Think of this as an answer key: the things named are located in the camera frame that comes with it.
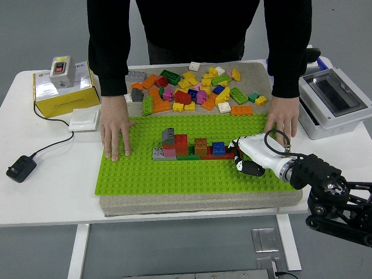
cardboard box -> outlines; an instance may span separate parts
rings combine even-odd
[[[87,61],[76,63],[74,86],[56,88],[49,78],[50,70],[34,74],[34,101],[44,117],[54,117],[99,105],[93,73]]]

power adapter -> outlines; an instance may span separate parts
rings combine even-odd
[[[13,164],[13,166],[8,167],[6,175],[12,180],[21,183],[34,170],[34,168],[36,168],[36,162],[32,159],[32,157],[22,155]]]

black cable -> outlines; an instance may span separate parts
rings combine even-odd
[[[59,121],[59,122],[63,122],[65,125],[69,126],[69,124],[68,124],[67,122],[65,122],[64,120],[62,120],[62,119],[49,119],[49,118],[46,118],[46,117],[44,117],[44,116],[39,115],[39,114],[36,112],[36,102],[34,102],[34,113],[35,113],[38,117],[40,117],[40,118],[42,118],[42,119],[49,120],[49,121]],[[69,137],[69,138],[67,138],[67,139],[64,139],[63,141],[55,142],[54,144],[49,144],[48,146],[39,149],[38,151],[34,152],[34,153],[30,156],[30,158],[35,157],[35,155],[36,155],[38,152],[43,151],[44,149],[47,149],[47,148],[49,148],[49,147],[51,147],[51,146],[54,146],[54,145],[56,145],[56,144],[61,144],[61,143],[65,142],[65,141],[69,141],[69,140],[72,139],[73,137],[74,137],[74,132],[72,131],[72,135],[71,135],[71,137]]]
[[[292,273],[289,273],[289,272],[284,272],[284,271],[281,271],[281,272],[275,272],[275,275],[276,276],[281,276],[281,275],[291,275],[291,276],[293,276],[293,277],[295,277],[296,279],[298,279],[298,277],[296,276],[296,275],[294,275],[294,274],[292,274]]]
[[[286,134],[284,134],[284,132],[282,132],[282,131],[280,131],[280,130],[278,130],[278,129],[271,129],[271,130],[269,130],[269,131],[267,131],[267,132],[265,133],[265,136],[264,136],[264,138],[263,138],[263,141],[264,141],[264,143],[266,144],[266,146],[269,148],[269,150],[273,151],[273,152],[276,153],[276,154],[282,155],[282,156],[294,156],[294,157],[297,157],[297,158],[299,158],[299,157],[302,157],[302,158],[307,157],[307,155],[302,154],[302,153],[281,152],[281,151],[278,151],[278,150],[274,149],[274,148],[273,148],[273,147],[272,147],[272,146],[267,142],[267,137],[270,135],[270,133],[279,133],[279,134],[281,134],[281,135],[285,138],[285,140],[287,141],[287,145],[290,145],[290,144],[291,144],[291,142],[290,142],[288,136],[287,136]]]

person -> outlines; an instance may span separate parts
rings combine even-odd
[[[150,64],[230,62],[241,60],[245,34],[259,0],[136,0],[148,42]],[[131,48],[130,0],[87,0],[90,40],[88,60],[101,85],[101,138],[105,156],[119,155],[119,133],[130,155],[130,121],[124,95]],[[298,80],[306,71],[312,30],[311,0],[264,0],[269,43],[268,74],[274,77],[264,131],[277,129],[294,137],[299,116]],[[283,144],[283,137],[277,136]]]

hand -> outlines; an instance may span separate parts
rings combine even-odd
[[[299,116],[299,98],[279,98],[274,97],[271,100],[269,112],[267,114],[267,123],[264,133],[272,129],[276,123],[276,129],[284,132],[289,139],[296,136]],[[284,146],[284,138],[277,133],[277,142]]]
[[[119,132],[123,136],[126,156],[130,155],[129,127],[135,124],[129,120],[127,102],[124,96],[104,96],[101,104],[101,140],[106,158],[113,162],[119,156]]]

